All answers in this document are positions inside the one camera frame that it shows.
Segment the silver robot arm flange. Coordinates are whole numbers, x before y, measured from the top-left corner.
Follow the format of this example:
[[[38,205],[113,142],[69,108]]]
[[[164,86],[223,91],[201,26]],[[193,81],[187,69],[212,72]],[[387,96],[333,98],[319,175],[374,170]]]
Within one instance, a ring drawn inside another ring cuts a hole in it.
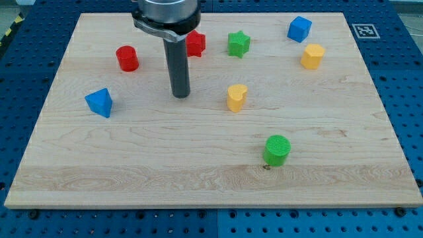
[[[136,28],[177,43],[199,25],[201,4],[199,0],[139,0],[132,18]]]

